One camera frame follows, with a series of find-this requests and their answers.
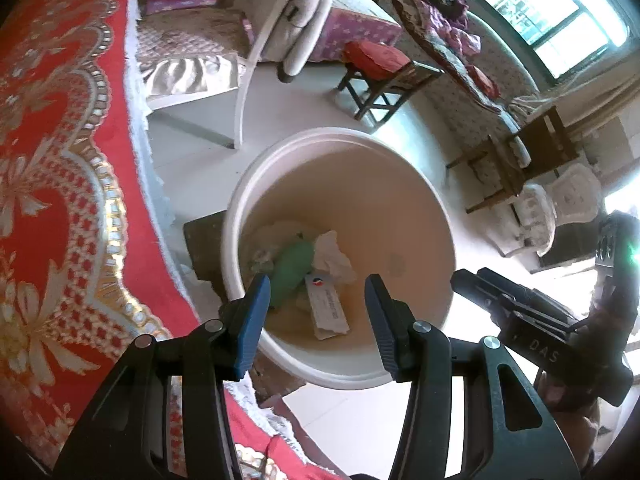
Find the tile floor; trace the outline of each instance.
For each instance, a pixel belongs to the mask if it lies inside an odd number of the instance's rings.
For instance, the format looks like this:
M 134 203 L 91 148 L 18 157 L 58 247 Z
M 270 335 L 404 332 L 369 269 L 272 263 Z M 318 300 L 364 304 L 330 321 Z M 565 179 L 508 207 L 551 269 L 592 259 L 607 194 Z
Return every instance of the tile floor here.
M 336 93 L 344 69 L 339 65 L 306 67 L 292 82 L 277 81 L 274 66 L 261 65 L 252 80 L 245 108 L 245 144 L 233 151 L 215 143 L 210 131 L 233 106 L 233 95 L 165 108 L 149 117 L 154 165 L 177 221 L 168 243 L 178 259 L 189 263 L 182 224 L 226 208 L 240 176 L 268 146 L 300 130 L 341 126 L 370 132 L 365 121 L 353 117 L 354 103 L 347 92 Z M 472 173 L 459 166 L 447 174 L 445 163 L 458 149 L 446 126 L 423 96 L 415 96 L 373 136 L 405 156 L 436 187 L 450 217 L 459 267 L 476 271 L 490 266 L 508 278 L 532 286 L 527 272 L 534 262 L 501 257 L 515 247 L 515 224 L 508 210 L 497 208 L 466 215 L 465 205 L 481 198 Z M 206 308 L 201 309 L 206 317 Z M 479 340 L 496 335 L 488 314 L 459 296 L 454 298 L 444 332 Z M 523 370 L 535 368 L 523 362 Z M 462 402 L 459 383 L 454 388 L 452 436 L 447 475 L 460 468 L 462 456 Z M 371 390 L 344 392 L 307 385 L 286 397 L 286 403 L 319 447 L 347 474 L 368 473 L 387 478 L 404 419 L 408 384 L 390 383 Z

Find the window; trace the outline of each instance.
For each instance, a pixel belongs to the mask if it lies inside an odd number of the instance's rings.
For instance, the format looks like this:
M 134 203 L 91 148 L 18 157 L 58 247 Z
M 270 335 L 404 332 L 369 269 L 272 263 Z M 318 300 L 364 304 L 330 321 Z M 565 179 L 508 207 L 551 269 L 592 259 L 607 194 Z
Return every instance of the window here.
M 620 46 L 628 27 L 607 0 L 485 0 L 533 49 L 554 78 Z

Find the white label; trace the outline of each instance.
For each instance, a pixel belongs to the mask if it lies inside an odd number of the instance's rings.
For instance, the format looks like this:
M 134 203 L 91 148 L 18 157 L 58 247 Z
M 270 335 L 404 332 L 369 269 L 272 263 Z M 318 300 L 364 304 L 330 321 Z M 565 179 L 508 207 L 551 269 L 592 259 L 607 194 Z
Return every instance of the white label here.
M 349 324 L 344 317 L 332 277 L 326 272 L 312 272 L 305 276 L 305 285 L 318 332 L 328 330 L 346 334 Z

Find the metal screw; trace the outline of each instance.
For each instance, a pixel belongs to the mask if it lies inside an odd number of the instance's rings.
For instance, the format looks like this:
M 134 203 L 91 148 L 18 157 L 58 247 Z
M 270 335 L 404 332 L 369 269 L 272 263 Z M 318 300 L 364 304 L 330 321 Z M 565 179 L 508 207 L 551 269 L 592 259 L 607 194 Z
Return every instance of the metal screw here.
M 153 340 L 154 339 L 149 334 L 143 334 L 139 335 L 134 343 L 138 348 L 146 348 L 153 342 Z
M 482 339 L 482 342 L 484 343 L 484 346 L 486 346 L 487 348 L 491 348 L 492 350 L 500 348 L 500 340 L 492 335 L 488 335 L 487 337 Z
M 204 330 L 211 333 L 220 332 L 223 328 L 224 328 L 224 325 L 222 324 L 222 321 L 220 321 L 219 319 L 209 319 L 204 324 Z
M 414 330 L 421 334 L 426 334 L 429 330 L 431 330 L 431 325 L 426 321 L 414 321 L 413 324 Z

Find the white bucket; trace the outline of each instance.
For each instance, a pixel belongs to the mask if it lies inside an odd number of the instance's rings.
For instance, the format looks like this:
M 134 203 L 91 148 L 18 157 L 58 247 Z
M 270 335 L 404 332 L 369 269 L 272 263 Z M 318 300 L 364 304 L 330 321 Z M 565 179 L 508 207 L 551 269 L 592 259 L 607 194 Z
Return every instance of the white bucket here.
M 358 276 L 340 295 L 351 331 L 319 341 L 297 327 L 266 328 L 260 350 L 319 386 L 388 383 L 364 305 L 364 279 L 380 274 L 392 298 L 442 327 L 456 264 L 449 222 L 431 184 L 402 156 L 354 130 L 315 128 L 277 143 L 242 176 L 226 213 L 221 257 L 230 300 L 244 296 L 242 238 L 279 220 L 337 232 Z

